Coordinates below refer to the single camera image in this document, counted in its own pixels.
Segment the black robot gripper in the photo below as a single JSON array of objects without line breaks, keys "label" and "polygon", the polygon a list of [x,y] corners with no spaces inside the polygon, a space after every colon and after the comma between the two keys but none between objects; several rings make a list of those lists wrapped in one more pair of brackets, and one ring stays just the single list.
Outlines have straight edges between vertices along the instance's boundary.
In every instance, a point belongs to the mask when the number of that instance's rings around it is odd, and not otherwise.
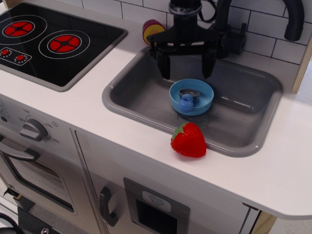
[{"label": "black robot gripper", "polygon": [[216,61],[218,35],[197,24],[201,7],[169,7],[174,25],[160,33],[147,36],[149,54],[157,60],[163,78],[170,79],[170,55],[202,54],[204,78],[211,76]]}]

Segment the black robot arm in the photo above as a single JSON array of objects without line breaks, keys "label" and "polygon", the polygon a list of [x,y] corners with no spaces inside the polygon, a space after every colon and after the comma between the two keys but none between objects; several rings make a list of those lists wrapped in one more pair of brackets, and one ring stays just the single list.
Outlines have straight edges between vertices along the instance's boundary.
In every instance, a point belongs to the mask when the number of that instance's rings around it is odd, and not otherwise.
[{"label": "black robot arm", "polygon": [[218,48],[218,33],[200,27],[197,16],[201,14],[200,0],[172,0],[169,11],[174,25],[161,33],[147,37],[149,55],[157,60],[163,78],[170,78],[170,56],[202,55],[202,73],[208,78],[213,71]]}]

